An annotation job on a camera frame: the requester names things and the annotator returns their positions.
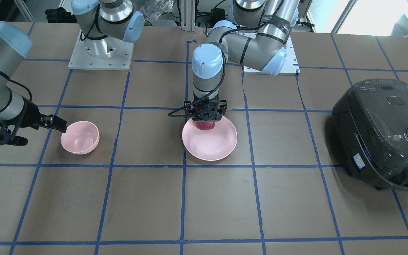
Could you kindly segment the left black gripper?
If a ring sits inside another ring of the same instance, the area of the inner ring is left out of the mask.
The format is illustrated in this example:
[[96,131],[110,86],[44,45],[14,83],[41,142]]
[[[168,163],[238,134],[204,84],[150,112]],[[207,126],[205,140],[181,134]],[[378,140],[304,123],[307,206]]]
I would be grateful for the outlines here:
[[226,100],[203,100],[199,103],[185,101],[185,115],[196,122],[216,122],[222,119],[227,109]]

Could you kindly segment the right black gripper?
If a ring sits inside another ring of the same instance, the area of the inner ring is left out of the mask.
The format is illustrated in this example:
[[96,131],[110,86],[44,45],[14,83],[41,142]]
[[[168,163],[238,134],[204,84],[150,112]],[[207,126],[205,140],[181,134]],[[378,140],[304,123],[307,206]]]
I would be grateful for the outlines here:
[[44,127],[46,129],[53,129],[65,133],[67,131],[67,121],[58,117],[57,115],[41,114],[36,104],[23,97],[23,108],[21,112],[13,119],[9,120],[9,125],[18,128],[31,127],[39,129]]

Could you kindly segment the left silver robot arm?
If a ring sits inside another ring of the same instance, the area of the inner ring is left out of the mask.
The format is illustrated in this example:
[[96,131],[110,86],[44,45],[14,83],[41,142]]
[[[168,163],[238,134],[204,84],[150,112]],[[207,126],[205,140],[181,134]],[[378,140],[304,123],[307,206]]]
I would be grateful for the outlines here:
[[220,121],[227,102],[219,89],[228,62],[278,75],[288,55],[286,43],[299,18],[298,0],[232,0],[229,20],[215,23],[192,55],[193,101],[177,111],[197,122]]

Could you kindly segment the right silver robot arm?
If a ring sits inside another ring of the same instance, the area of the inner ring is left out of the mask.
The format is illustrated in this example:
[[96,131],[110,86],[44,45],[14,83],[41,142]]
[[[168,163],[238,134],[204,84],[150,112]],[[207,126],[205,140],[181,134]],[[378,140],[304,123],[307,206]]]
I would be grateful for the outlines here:
[[[73,0],[72,13],[81,29],[69,68],[78,70],[128,70],[133,43],[142,34],[144,17],[129,0]],[[6,86],[27,57],[32,40],[14,25],[0,21],[0,127],[44,127],[65,132],[66,121],[43,115],[30,98]]]

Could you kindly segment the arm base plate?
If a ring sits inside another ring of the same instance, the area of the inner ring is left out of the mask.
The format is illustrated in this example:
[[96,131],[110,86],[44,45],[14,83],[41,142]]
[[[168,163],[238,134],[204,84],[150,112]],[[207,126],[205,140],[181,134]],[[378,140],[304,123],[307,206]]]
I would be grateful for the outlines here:
[[280,43],[259,33],[242,33],[248,38],[248,47],[241,61],[248,74],[299,75],[301,73],[293,39]]
[[68,68],[76,70],[122,70],[131,68],[134,44],[113,37],[84,41],[78,33]]

